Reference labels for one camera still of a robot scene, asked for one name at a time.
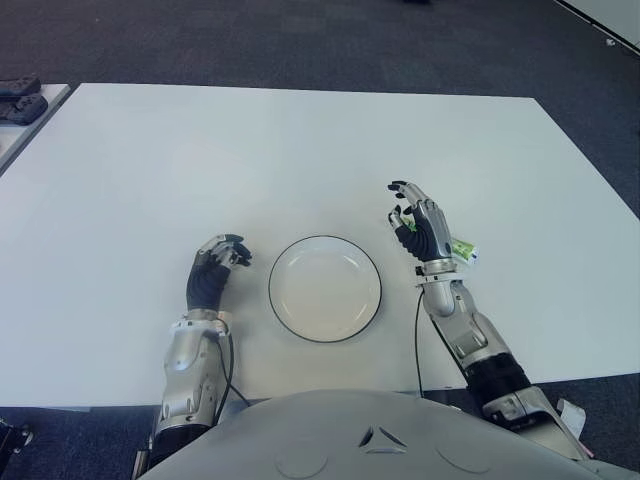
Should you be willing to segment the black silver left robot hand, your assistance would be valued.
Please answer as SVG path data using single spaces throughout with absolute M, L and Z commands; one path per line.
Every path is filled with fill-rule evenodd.
M 208 240 L 196 251 L 187 279 L 187 310 L 218 311 L 232 268 L 249 266 L 251 259 L 240 235 L 227 233 Z

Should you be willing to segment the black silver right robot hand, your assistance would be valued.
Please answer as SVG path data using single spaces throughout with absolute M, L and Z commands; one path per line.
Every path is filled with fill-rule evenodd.
M 396 205 L 388 214 L 400 244 L 421 262 L 450 260 L 451 234 L 440 207 L 413 183 L 396 180 L 387 188 L 397 199 L 408 202 L 405 209 Z

